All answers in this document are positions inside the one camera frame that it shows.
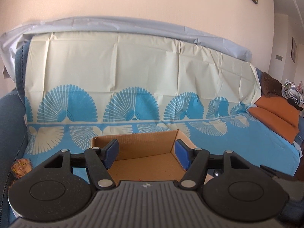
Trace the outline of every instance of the blue gripper pad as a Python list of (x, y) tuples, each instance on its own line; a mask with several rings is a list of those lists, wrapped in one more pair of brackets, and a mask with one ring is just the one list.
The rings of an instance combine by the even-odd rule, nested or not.
[(184, 170), (188, 170), (191, 165), (191, 160), (189, 159), (191, 150), (182, 140), (176, 140), (174, 152)]
[(118, 140), (112, 140), (110, 141), (104, 148), (105, 154), (104, 159), (102, 160), (103, 165), (106, 167), (106, 169), (110, 169), (112, 164), (114, 163), (116, 157), (119, 153), (119, 143)]

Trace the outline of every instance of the round black disc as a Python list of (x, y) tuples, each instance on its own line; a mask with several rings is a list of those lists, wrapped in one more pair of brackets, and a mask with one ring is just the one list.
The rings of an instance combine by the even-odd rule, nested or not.
[(276, 217), (288, 201), (282, 187), (264, 173), (233, 169), (206, 183), (203, 199), (219, 215), (259, 222)]
[(24, 176), (9, 191), (9, 203), (21, 217), (34, 221), (55, 221), (70, 217), (89, 202), (91, 189), (82, 178), (60, 168), (42, 176)]

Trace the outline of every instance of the gray ribbed surface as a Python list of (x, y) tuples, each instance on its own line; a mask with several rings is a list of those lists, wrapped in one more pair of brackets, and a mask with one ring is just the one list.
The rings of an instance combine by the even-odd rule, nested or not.
[(211, 213), (193, 191), (173, 182), (122, 181), (114, 190), (100, 191), (86, 210), (64, 221), (34, 223), (16, 220), (11, 228), (281, 228), (274, 219), (240, 224)]

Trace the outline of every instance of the gray plastic sheet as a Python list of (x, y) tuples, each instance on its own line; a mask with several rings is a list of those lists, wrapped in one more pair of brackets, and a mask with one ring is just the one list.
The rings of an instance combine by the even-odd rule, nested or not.
[(251, 51), (228, 39), (223, 39), (192, 28), (166, 22), (127, 17), (70, 17), (52, 21), (37, 21), (21, 25), (0, 36), (0, 55), (5, 70), (15, 81), (15, 55), (34, 35), (50, 32), (98, 31), (124, 32), (179, 39), (217, 50), (249, 62)]

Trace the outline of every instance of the cardboard box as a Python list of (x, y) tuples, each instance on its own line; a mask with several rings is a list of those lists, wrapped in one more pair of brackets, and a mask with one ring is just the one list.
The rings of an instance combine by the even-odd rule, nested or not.
[(175, 141), (181, 139), (188, 147), (197, 147), (180, 130), (99, 136), (92, 139), (92, 147), (103, 148), (112, 139), (117, 139), (120, 146), (108, 170), (116, 184), (120, 180), (180, 181), (185, 170), (174, 153)]

